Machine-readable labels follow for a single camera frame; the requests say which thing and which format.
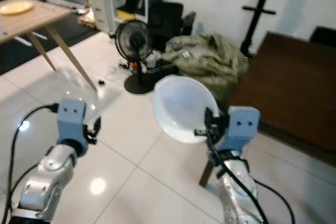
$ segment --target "dark wooden table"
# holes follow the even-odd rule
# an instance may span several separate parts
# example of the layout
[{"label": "dark wooden table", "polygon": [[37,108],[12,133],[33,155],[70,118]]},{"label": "dark wooden table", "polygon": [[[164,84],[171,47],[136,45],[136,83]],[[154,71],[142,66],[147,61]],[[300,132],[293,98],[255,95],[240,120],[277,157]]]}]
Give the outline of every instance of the dark wooden table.
[{"label": "dark wooden table", "polygon": [[268,33],[231,105],[261,112],[261,130],[336,164],[336,50]]}]

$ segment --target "black fan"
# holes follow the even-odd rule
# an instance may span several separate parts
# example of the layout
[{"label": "black fan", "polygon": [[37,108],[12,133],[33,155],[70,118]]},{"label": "black fan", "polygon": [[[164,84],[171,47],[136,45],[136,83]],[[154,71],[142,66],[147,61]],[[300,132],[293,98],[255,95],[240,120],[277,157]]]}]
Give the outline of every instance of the black fan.
[{"label": "black fan", "polygon": [[136,62],[138,73],[129,76],[124,87],[134,94],[145,94],[154,89],[155,81],[142,72],[141,61],[152,52],[152,40],[147,25],[139,20],[127,20],[119,25],[114,35],[120,55],[129,63]]}]

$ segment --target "black stand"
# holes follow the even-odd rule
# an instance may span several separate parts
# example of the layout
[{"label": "black stand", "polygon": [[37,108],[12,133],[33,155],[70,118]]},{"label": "black stand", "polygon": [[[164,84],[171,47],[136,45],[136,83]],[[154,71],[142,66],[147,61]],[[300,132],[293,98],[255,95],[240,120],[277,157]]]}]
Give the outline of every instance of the black stand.
[{"label": "black stand", "polygon": [[251,58],[251,55],[248,52],[248,48],[251,45],[253,34],[256,30],[257,24],[259,22],[260,16],[262,13],[275,15],[276,12],[274,10],[265,10],[266,0],[259,0],[257,7],[251,7],[251,6],[243,6],[243,10],[251,10],[254,12],[253,18],[251,20],[250,26],[247,30],[246,36],[244,41],[242,42],[242,45],[240,46],[240,51],[248,58]]},{"label": "black stand", "polygon": [[142,72],[141,62],[136,61],[138,73],[129,76],[124,82],[124,88],[132,94],[145,94],[154,89],[155,82],[148,74]]}]

